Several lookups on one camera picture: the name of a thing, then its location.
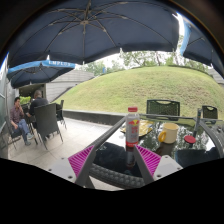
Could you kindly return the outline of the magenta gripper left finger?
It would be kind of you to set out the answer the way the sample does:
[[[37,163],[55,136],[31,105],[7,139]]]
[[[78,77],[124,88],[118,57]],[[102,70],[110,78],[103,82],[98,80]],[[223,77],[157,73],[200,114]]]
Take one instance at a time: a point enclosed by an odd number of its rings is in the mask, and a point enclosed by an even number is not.
[[[94,155],[91,145],[68,158],[61,158],[47,168],[47,171],[72,183],[81,180],[82,173],[89,170]]]

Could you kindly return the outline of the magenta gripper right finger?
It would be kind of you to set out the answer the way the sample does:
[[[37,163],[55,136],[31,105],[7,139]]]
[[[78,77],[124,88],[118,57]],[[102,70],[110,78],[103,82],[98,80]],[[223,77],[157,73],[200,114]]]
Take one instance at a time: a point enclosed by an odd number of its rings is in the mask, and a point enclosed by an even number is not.
[[[182,169],[169,155],[160,156],[142,146],[135,146],[135,158],[144,181],[156,181]]]

